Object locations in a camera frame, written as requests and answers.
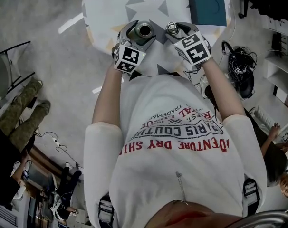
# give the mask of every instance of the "person in camouflage pants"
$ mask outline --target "person in camouflage pants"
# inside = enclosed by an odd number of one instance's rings
[[[13,100],[5,113],[0,117],[0,129],[20,152],[23,151],[34,131],[49,113],[50,102],[44,101],[42,104],[36,106],[28,120],[15,129],[22,112],[42,86],[41,81],[32,78],[20,95]]]

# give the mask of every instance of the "metallic cylinder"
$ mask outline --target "metallic cylinder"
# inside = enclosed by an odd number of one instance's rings
[[[179,33],[180,28],[176,25],[175,22],[169,22],[166,26],[166,31],[172,35],[176,35]]]
[[[143,39],[149,39],[154,35],[153,26],[147,21],[138,22],[134,28],[134,32]]]

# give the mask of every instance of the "desk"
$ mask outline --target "desk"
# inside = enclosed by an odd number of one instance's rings
[[[229,25],[230,0],[224,1]],[[168,22],[191,22],[188,0],[83,0],[82,12],[93,47],[109,55],[117,42],[118,32],[126,24],[134,20],[152,23],[157,38],[137,70],[141,74],[157,75],[158,65],[168,72],[180,74],[191,70],[191,65],[178,56],[165,37]],[[198,25],[198,29],[213,46],[225,27]]]

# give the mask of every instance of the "concrete floor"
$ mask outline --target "concrete floor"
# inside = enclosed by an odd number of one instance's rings
[[[36,72],[44,87],[40,99],[51,102],[51,111],[39,127],[39,132],[53,131],[59,142],[68,147],[68,153],[83,164],[85,129],[91,123],[97,95],[92,90],[102,85],[106,69],[112,62],[109,55],[95,50],[88,38],[84,20],[59,34],[58,29],[69,19],[81,13],[82,0],[1,0],[0,51],[12,45],[31,40],[18,61],[22,73]],[[255,71],[255,94],[243,101],[249,110],[273,86],[262,77],[262,63],[271,49],[272,32],[263,29],[259,14],[249,8],[248,17],[240,19],[240,0],[232,0],[232,22],[212,49],[221,68],[227,69],[227,56],[221,52],[221,42],[248,47],[258,55]],[[192,77],[199,82],[202,72]],[[62,165],[73,161],[55,150],[50,135],[36,138],[35,145],[49,158]]]

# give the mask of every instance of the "person wearing white t-shirt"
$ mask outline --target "person wearing white t-shirt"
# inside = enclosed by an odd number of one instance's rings
[[[251,121],[217,63],[202,67],[222,121],[183,77],[139,76],[121,89],[122,73],[108,69],[85,135],[93,226],[108,192],[120,228],[223,228],[242,218],[245,175],[262,205],[267,174]]]

